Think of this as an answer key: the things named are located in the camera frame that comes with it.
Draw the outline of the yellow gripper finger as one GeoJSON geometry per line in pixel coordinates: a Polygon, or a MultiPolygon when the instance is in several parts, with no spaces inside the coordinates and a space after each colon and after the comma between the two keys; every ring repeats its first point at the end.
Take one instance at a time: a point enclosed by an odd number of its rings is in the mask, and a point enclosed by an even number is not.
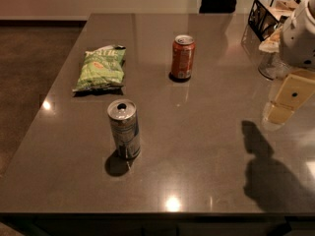
{"type": "Polygon", "coordinates": [[[265,106],[265,119],[273,124],[284,124],[294,111],[273,102],[268,102],[265,106]]]}
{"type": "Polygon", "coordinates": [[[315,73],[298,69],[286,75],[274,103],[290,110],[302,106],[315,93],[315,73]]]}

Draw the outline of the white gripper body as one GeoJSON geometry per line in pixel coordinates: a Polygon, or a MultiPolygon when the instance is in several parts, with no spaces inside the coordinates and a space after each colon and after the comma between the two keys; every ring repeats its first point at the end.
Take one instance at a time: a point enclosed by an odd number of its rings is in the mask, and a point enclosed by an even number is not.
{"type": "Polygon", "coordinates": [[[280,56],[291,66],[315,68],[315,0],[302,0],[285,20],[280,56]]]}

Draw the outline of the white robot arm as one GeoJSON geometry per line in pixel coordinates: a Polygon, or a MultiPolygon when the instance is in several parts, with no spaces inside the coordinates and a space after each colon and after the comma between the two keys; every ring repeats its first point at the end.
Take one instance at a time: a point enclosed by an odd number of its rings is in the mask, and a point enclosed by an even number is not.
{"type": "Polygon", "coordinates": [[[264,119],[284,124],[315,92],[315,0],[303,0],[280,31],[280,58],[291,70],[277,77],[264,119]]]}

